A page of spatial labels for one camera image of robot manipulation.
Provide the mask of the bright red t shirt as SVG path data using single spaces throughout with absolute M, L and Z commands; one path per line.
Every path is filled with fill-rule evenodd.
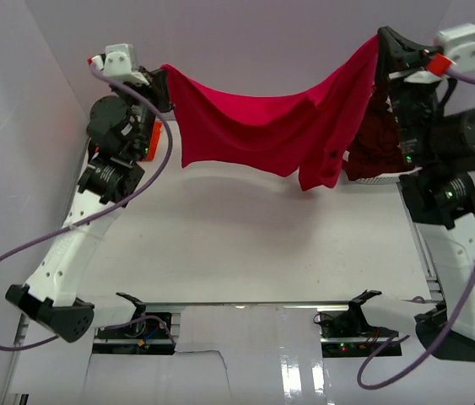
M 249 96 L 211 89 L 169 64 L 170 101 L 181 135 L 181 165 L 218 161 L 333 188 L 375 83 L 379 39 L 298 94 Z

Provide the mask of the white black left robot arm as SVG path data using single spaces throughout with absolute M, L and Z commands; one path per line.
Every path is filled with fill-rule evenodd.
M 162 69 L 114 74 L 94 69 L 112 93 L 89 112 L 88 160 L 63 226 L 46 238 L 51 247 L 22 284 L 11 285 L 5 299 L 30 320 L 68 343 L 91 327 L 116 326 L 135 337 L 145 327 L 138 301 L 120 294 L 104 310 L 78 297 L 84 272 L 103 237 L 128 203 L 161 175 L 164 165 L 143 181 L 140 161 L 152 149 L 154 124 L 172 109 Z

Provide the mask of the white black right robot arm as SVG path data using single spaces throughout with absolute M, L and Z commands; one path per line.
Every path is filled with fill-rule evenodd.
M 402 197 L 429 252 L 443 300 L 437 305 L 366 291 L 348 304 L 349 329 L 413 335 L 437 359 L 475 362 L 475 107 L 446 115 L 447 96 L 475 71 L 475 24 L 442 30 L 432 46 L 378 31 L 376 79 L 385 84 L 402 154 L 417 171 Z M 446 81 L 445 96 L 436 94 Z

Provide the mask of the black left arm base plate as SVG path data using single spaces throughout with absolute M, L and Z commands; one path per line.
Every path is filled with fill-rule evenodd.
M 99 329 L 94 335 L 92 354 L 112 355 L 172 355 L 171 342 L 163 323 L 176 341 L 180 329 L 180 315 L 171 312 L 149 313 L 159 321 L 148 319 L 120 329 Z

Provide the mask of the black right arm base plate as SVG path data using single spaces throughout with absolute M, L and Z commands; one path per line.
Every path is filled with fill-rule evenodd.
M 317 312 L 313 323 L 320 328 L 324 359 L 365 359 L 391 335 L 400 335 L 383 327 L 361 326 L 351 319 L 348 310 Z

